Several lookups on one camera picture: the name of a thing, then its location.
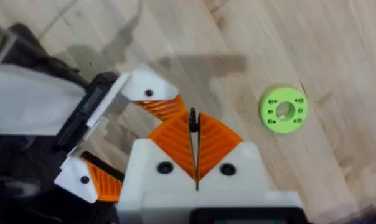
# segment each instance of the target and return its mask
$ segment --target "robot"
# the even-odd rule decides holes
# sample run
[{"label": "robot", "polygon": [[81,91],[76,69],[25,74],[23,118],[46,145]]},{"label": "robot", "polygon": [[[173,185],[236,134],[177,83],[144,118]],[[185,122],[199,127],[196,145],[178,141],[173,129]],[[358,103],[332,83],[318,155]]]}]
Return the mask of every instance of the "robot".
[{"label": "robot", "polygon": [[[117,95],[162,121],[134,142],[125,174],[75,150]],[[270,189],[255,143],[187,111],[147,65],[87,83],[29,32],[0,29],[0,134],[53,136],[53,150],[68,152],[54,183],[86,203],[111,203],[120,223],[308,223],[297,192]]]}]

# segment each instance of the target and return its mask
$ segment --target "black component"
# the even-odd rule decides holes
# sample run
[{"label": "black component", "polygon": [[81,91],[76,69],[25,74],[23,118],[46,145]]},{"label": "black component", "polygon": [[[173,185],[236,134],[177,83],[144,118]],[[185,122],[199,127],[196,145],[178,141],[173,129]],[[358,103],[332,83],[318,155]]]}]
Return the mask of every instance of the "black component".
[{"label": "black component", "polygon": [[80,182],[83,184],[88,184],[89,181],[90,181],[90,178],[87,176],[83,176],[82,178],[80,178]]},{"label": "black component", "polygon": [[70,152],[83,138],[88,130],[86,122],[106,96],[117,79],[114,72],[98,74],[89,84],[86,95],[77,105],[57,135],[57,143],[53,147],[55,152],[60,150]]},{"label": "black component", "polygon": [[151,96],[153,96],[153,91],[152,90],[145,90],[145,95],[147,97],[151,97]]},{"label": "black component", "polygon": [[245,220],[261,223],[265,220],[281,220],[288,224],[307,224],[300,208],[198,208],[190,213],[189,223],[211,224],[216,221]]},{"label": "black component", "polygon": [[230,163],[222,164],[220,172],[224,175],[234,175],[237,172],[237,168]]},{"label": "black component", "polygon": [[159,163],[159,165],[157,165],[157,171],[160,174],[170,174],[173,171],[173,169],[174,169],[174,166],[169,161],[164,161],[164,162]]},{"label": "black component", "polygon": [[190,108],[189,114],[189,131],[196,133],[199,131],[199,123],[196,121],[196,111],[195,108]]},{"label": "black component", "polygon": [[93,165],[105,171],[107,174],[111,175],[112,177],[118,179],[120,182],[123,182],[123,180],[125,179],[124,173],[116,170],[112,166],[109,166],[108,164],[103,162],[101,159],[97,158],[96,156],[94,156],[93,154],[87,151],[83,152],[83,154],[80,157],[87,160],[88,162],[91,162]]}]

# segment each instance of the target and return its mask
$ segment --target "orange ridged pad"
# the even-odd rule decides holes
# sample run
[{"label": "orange ridged pad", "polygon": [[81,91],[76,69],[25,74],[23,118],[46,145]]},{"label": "orange ridged pad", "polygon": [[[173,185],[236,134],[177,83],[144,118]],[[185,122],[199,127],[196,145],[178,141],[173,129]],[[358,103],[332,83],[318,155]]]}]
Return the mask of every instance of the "orange ridged pad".
[{"label": "orange ridged pad", "polygon": [[180,95],[177,95],[173,100],[135,101],[135,103],[161,121],[172,118],[186,110]]},{"label": "orange ridged pad", "polygon": [[98,193],[98,200],[105,202],[117,202],[119,200],[122,183],[97,166],[89,162],[86,162],[86,164]]},{"label": "orange ridged pad", "polygon": [[216,166],[242,139],[220,121],[201,113],[198,181]]},{"label": "orange ridged pad", "polygon": [[196,180],[188,117],[186,111],[175,115],[157,127],[148,138]]}]

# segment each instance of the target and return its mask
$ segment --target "black metal strip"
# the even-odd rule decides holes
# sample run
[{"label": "black metal strip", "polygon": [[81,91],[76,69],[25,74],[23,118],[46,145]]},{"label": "black metal strip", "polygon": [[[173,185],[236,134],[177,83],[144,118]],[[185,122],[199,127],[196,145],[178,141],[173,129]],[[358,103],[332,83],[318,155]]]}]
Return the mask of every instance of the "black metal strip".
[{"label": "black metal strip", "polygon": [[101,170],[105,171],[107,174],[111,175],[112,177],[118,179],[123,183],[123,180],[125,179],[124,173],[116,170],[112,166],[109,166],[107,163],[99,159],[97,156],[94,156],[93,154],[85,151],[81,155],[81,158],[87,160],[88,162],[92,163],[93,165],[97,166]]}]

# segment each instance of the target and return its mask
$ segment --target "wooden surface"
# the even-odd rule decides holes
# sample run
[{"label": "wooden surface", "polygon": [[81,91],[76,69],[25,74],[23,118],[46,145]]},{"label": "wooden surface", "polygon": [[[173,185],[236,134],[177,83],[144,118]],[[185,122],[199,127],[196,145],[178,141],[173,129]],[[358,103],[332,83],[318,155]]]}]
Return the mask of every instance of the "wooden surface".
[{"label": "wooden surface", "polygon": [[[0,25],[14,22],[88,79],[150,63],[187,107],[258,144],[273,187],[297,190],[314,222],[376,206],[376,0],[0,0]],[[293,134],[259,119],[258,100],[275,85],[308,97]],[[123,170],[119,148],[157,124],[129,106],[91,145]]]}]

